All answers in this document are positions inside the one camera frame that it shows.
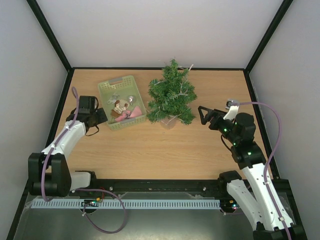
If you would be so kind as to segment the green plastic basket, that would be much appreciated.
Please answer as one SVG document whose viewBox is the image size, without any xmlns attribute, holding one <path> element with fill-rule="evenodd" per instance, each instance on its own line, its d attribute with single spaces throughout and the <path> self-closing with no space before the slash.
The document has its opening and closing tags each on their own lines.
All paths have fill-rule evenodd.
<svg viewBox="0 0 320 240">
<path fill-rule="evenodd" d="M 132 75 L 98 84 L 101 104 L 108 127 L 115 131 L 146 121 L 147 111 Z"/>
</svg>

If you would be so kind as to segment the silver ball ornament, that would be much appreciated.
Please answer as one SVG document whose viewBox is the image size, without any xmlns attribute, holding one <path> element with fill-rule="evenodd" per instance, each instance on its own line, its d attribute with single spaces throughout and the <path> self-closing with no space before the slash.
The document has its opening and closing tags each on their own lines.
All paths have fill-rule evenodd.
<svg viewBox="0 0 320 240">
<path fill-rule="evenodd" d="M 130 104 L 134 104 L 136 102 L 137 98 L 134 95 L 130 95 L 130 96 L 128 96 L 127 100 Z"/>
</svg>

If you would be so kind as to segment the small green christmas tree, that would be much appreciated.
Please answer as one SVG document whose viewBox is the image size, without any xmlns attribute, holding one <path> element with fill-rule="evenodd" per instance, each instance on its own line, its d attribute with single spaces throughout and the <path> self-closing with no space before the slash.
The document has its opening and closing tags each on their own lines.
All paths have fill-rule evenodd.
<svg viewBox="0 0 320 240">
<path fill-rule="evenodd" d="M 150 81 L 148 94 L 151 100 L 147 104 L 147 118 L 151 123 L 178 120 L 190 125 L 196 118 L 190 107 L 198 98 L 194 85 L 188 80 L 191 69 L 191 66 L 180 66 L 173 58 L 162 69 L 162 78 Z"/>
</svg>

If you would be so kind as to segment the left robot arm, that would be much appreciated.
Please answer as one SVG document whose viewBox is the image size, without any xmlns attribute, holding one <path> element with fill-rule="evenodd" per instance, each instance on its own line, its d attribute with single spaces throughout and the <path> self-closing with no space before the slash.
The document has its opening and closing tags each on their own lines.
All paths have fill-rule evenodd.
<svg viewBox="0 0 320 240">
<path fill-rule="evenodd" d="M 107 121 L 102 107 L 95 96 L 81 95 L 61 132 L 40 153 L 28 158 L 28 191 L 33 196 L 65 197 L 70 192 L 90 186 L 94 172 L 80 170 L 70 173 L 67 159 L 78 141 L 87 135 L 90 128 Z"/>
</svg>

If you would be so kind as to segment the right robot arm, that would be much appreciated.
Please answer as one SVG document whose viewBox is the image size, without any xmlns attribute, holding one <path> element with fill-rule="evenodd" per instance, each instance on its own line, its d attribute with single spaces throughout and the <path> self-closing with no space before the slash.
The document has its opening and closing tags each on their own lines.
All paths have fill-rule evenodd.
<svg viewBox="0 0 320 240">
<path fill-rule="evenodd" d="M 254 141 L 256 125 L 254 116 L 238 112 L 239 106 L 231 104 L 228 112 L 198 107 L 202 125 L 219 131 L 231 144 L 230 152 L 244 173 L 251 189 L 235 170 L 223 172 L 218 177 L 218 191 L 231 196 L 240 206 L 253 229 L 255 240 L 305 240 L 304 227 L 295 224 L 284 208 L 271 180 L 266 158 Z"/>
</svg>

